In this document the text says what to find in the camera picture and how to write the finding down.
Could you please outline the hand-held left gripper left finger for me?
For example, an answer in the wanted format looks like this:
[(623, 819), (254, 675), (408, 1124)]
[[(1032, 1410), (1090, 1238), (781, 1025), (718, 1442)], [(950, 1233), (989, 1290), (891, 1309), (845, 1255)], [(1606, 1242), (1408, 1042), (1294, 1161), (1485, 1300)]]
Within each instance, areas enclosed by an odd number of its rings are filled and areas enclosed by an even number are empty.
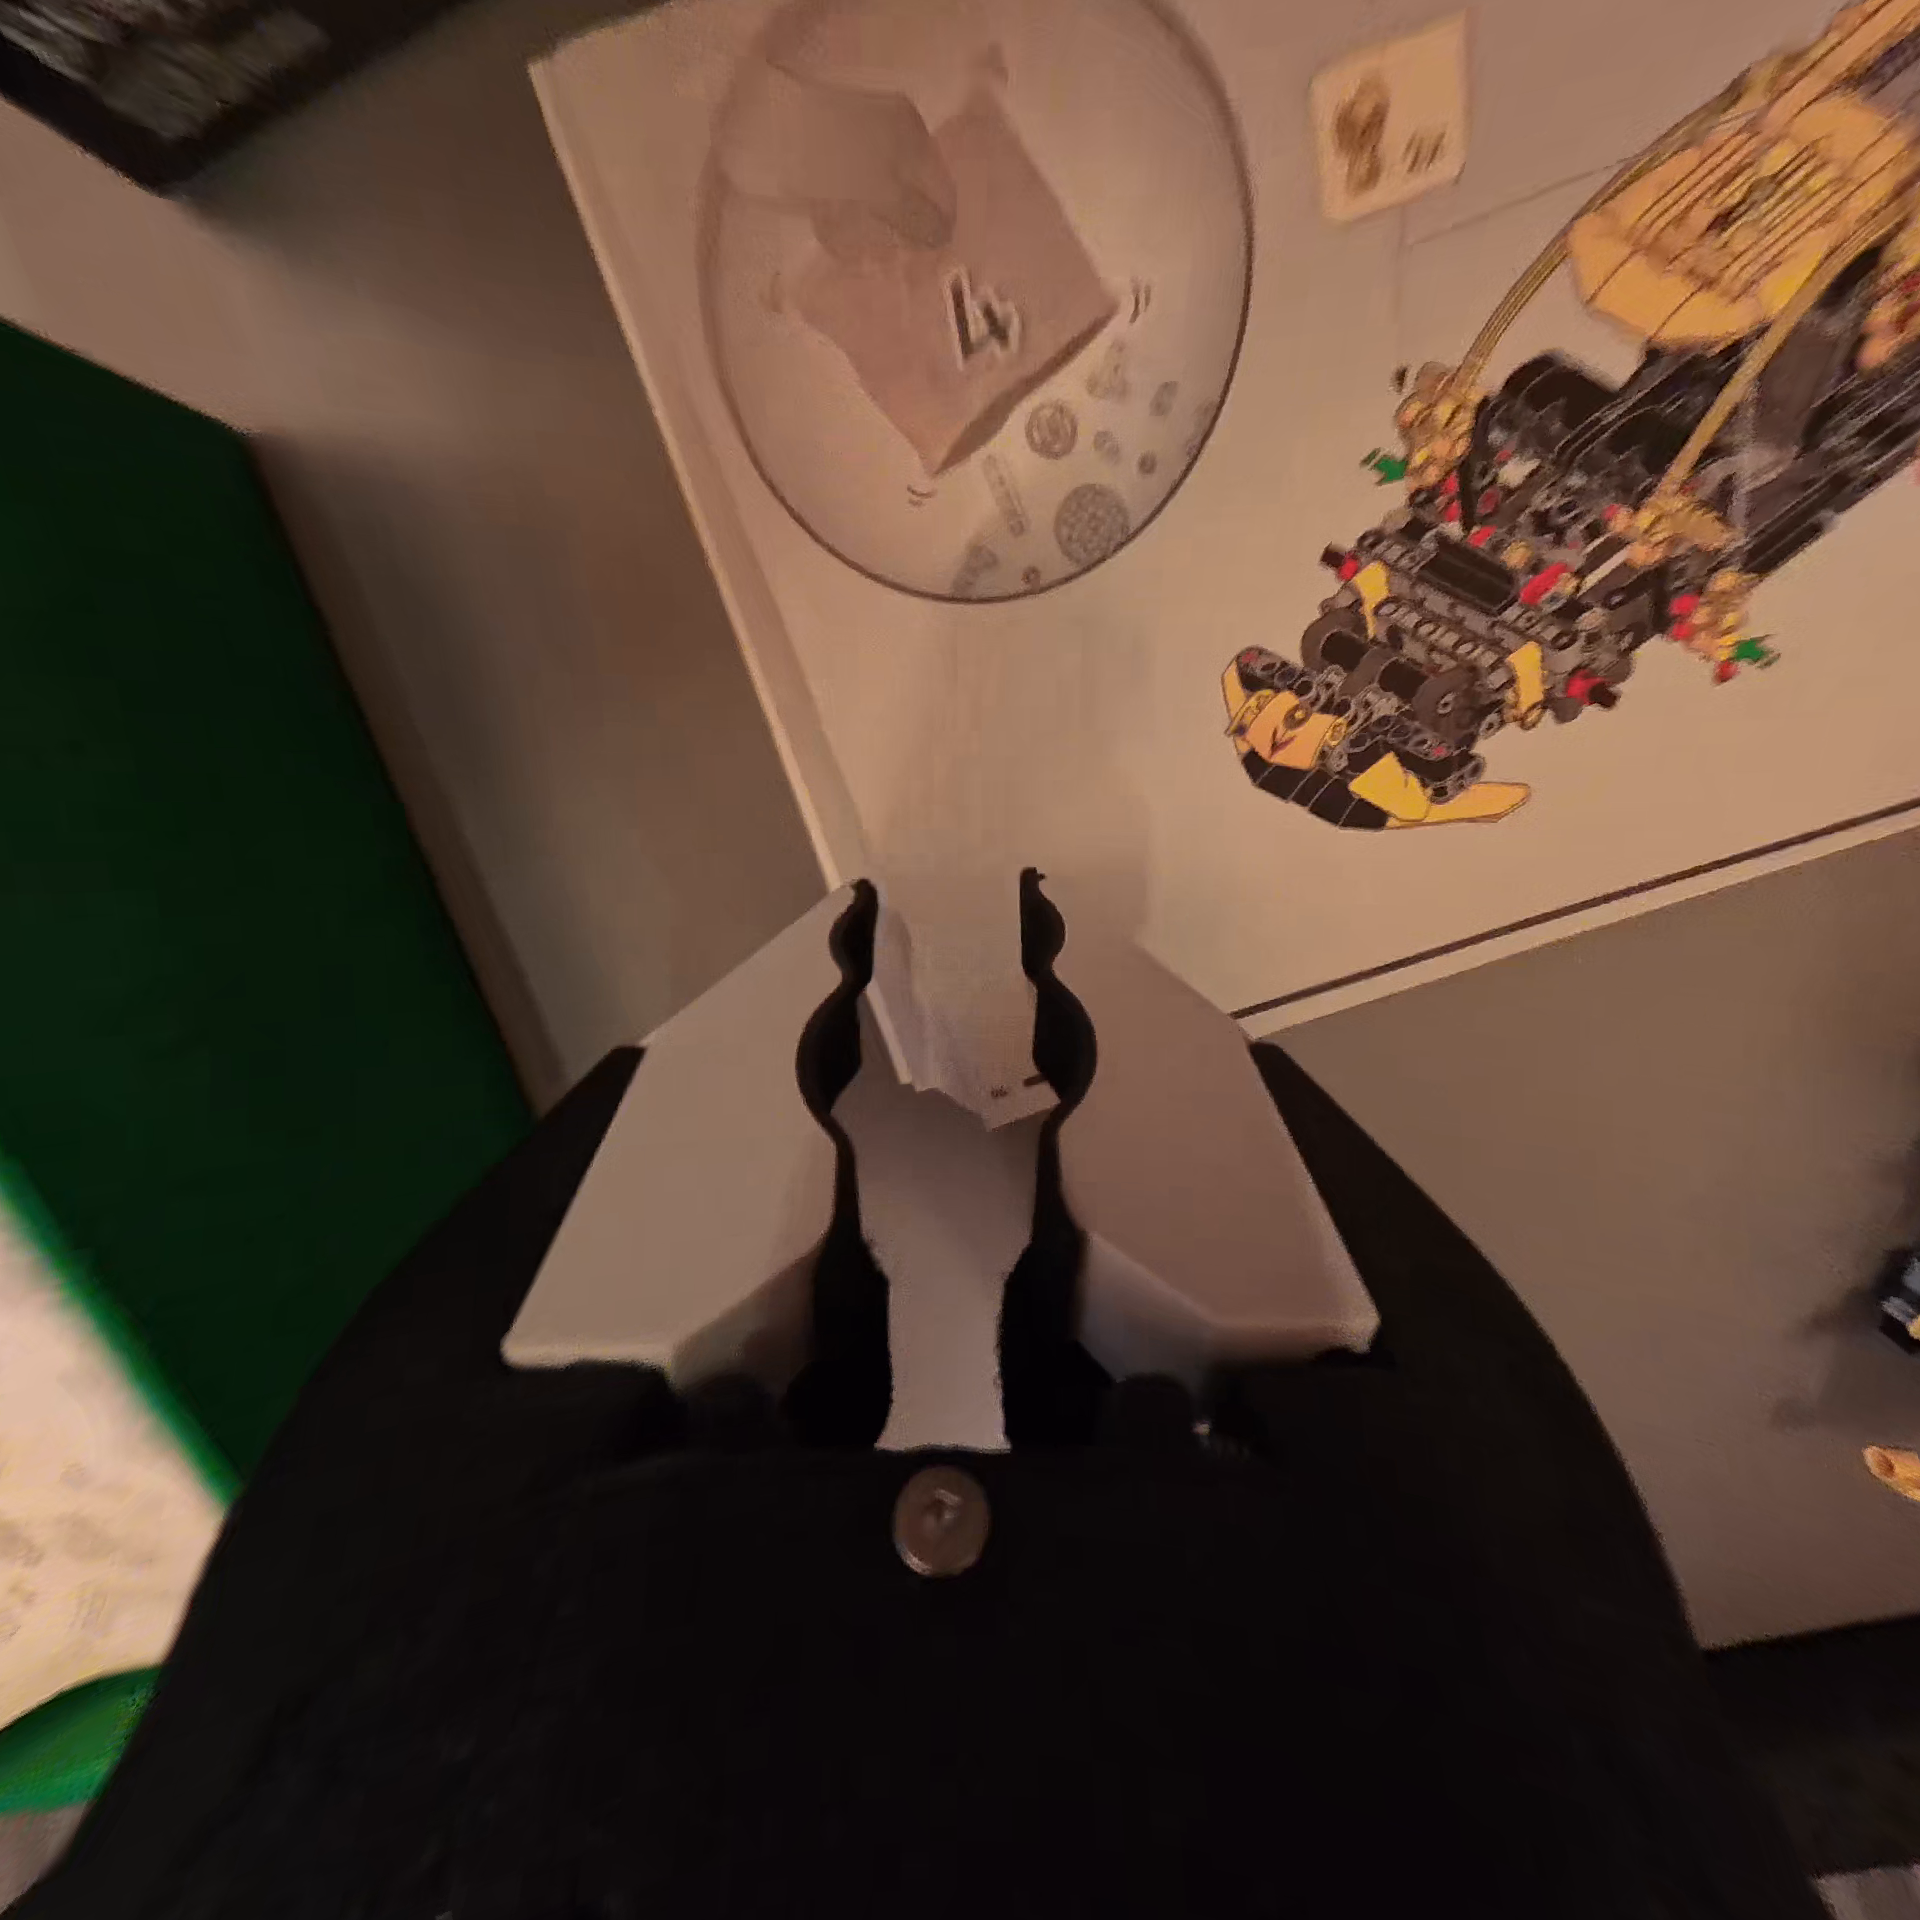
[(849, 1015), (858, 1067), (877, 903), (866, 881), (837, 886), (647, 1035), (499, 1339), (512, 1370), (799, 1374), (839, 1161), (837, 1093), (801, 1042)]

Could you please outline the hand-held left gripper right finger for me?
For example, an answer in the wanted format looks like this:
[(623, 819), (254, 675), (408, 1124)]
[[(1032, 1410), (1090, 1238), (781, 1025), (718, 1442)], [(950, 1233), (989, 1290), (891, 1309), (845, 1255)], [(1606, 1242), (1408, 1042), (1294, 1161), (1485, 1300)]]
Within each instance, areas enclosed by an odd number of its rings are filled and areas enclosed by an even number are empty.
[(1365, 1353), (1379, 1314), (1233, 1020), (1018, 877), (1050, 1106), (1003, 1330), (1104, 1377)]

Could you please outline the instruction booklet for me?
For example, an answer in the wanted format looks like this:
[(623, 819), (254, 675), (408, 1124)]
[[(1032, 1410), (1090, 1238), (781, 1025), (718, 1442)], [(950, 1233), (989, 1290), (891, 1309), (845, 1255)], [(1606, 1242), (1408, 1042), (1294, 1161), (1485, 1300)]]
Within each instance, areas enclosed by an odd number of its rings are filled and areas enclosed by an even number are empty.
[(1915, 825), (1915, 5), (654, 5), (534, 97), (902, 1079)]

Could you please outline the green plastic bin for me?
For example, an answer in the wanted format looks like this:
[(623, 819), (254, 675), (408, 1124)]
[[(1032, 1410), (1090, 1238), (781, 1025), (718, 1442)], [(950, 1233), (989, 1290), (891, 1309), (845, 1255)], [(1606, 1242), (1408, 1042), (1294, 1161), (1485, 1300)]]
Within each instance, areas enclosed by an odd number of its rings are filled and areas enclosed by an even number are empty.
[[(247, 436), (3, 325), (2, 1150), (224, 1515), (529, 1111)], [(88, 1802), (157, 1669), (3, 1725)]]

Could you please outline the grey desk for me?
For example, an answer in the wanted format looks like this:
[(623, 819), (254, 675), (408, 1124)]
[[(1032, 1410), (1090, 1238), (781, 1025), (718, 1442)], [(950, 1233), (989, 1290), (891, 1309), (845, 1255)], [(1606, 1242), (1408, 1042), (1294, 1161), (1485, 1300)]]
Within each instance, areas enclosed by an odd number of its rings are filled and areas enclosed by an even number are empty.
[[(819, 894), (527, 61), (471, 5), (157, 199), (3, 108), (3, 317), (256, 435), (534, 1106)], [(1606, 1422), (1703, 1642), (1915, 1611), (1915, 833), (1291, 1026)]]

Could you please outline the stack of white papers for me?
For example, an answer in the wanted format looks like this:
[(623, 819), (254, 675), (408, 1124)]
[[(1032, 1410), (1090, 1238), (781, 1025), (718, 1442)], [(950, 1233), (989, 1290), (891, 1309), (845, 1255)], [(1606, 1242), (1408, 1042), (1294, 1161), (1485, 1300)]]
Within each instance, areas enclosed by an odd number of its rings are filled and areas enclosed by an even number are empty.
[(2, 1203), (2, 1723), (165, 1662), (224, 1491), (32, 1203)]

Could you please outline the dark toy car set box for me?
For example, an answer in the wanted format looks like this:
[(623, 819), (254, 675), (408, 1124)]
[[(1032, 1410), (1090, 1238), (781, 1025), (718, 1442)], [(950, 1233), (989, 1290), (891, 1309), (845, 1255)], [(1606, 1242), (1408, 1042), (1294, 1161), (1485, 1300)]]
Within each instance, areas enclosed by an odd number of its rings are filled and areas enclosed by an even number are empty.
[(152, 194), (439, 22), (449, 3), (3, 3), (2, 97)]

